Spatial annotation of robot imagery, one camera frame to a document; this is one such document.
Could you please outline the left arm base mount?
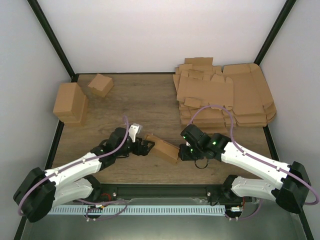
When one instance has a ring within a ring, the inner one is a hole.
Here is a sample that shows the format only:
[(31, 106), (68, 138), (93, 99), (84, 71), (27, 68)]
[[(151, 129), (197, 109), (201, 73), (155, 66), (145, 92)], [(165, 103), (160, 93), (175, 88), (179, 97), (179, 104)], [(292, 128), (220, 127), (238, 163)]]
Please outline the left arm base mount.
[(95, 187), (88, 197), (80, 199), (93, 203), (110, 202), (117, 199), (114, 196), (115, 190), (116, 188), (112, 188), (110, 184), (102, 184), (100, 187)]

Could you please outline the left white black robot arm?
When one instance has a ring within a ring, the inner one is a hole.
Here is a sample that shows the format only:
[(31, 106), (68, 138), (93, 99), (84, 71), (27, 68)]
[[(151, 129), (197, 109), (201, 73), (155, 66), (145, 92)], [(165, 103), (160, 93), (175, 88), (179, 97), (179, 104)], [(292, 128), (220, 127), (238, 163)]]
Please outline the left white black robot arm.
[(32, 169), (13, 195), (18, 214), (34, 223), (44, 218), (51, 209), (71, 201), (93, 204), (102, 196), (100, 182), (93, 176), (117, 159), (130, 154), (147, 156), (155, 146), (153, 141), (138, 137), (140, 126), (118, 127), (108, 139), (84, 156), (60, 167)]

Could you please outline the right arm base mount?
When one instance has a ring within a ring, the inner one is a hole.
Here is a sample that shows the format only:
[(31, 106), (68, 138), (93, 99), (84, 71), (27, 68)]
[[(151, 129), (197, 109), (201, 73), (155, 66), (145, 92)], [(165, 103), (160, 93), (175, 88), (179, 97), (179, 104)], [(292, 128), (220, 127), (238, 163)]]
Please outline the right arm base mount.
[(230, 189), (223, 187), (221, 184), (211, 184), (206, 186), (207, 201), (210, 204), (240, 204), (243, 199), (251, 202), (251, 197), (240, 197), (235, 195)]

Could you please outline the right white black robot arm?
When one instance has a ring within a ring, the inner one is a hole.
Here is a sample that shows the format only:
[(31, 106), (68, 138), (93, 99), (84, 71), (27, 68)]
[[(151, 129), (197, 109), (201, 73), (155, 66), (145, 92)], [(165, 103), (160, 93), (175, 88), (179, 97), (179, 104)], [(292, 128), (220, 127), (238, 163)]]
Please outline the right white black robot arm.
[(222, 188), (225, 200), (232, 202), (238, 197), (270, 200), (294, 214), (299, 214), (306, 205), (311, 183), (301, 163), (295, 161), (287, 164), (272, 160), (248, 150), (223, 134), (208, 135), (194, 124), (185, 127), (180, 135), (185, 140), (178, 152), (182, 161), (215, 159), (257, 176), (256, 179), (228, 176)]

